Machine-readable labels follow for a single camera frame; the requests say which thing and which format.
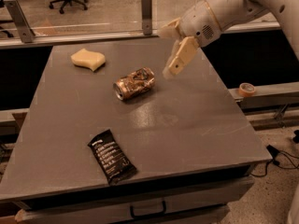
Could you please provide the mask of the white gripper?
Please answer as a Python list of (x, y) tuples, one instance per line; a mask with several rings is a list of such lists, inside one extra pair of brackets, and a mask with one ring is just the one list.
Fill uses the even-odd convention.
[(219, 3), (205, 0), (157, 30), (160, 38), (177, 40), (163, 70), (166, 79), (179, 74), (192, 61), (199, 47), (206, 47), (221, 36), (218, 14)]

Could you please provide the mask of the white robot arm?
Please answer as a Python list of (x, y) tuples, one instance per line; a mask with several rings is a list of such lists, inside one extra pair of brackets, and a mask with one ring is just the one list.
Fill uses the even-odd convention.
[[(218, 39), (227, 29), (267, 13), (277, 20), (292, 50), (299, 50), (298, 0), (203, 0), (158, 31), (160, 37), (176, 39), (164, 75), (178, 74), (198, 49)], [(259, 177), (263, 182), (252, 194), (255, 203), (249, 212), (241, 205), (235, 214), (214, 224), (299, 224), (298, 166), (283, 164), (270, 175)]]

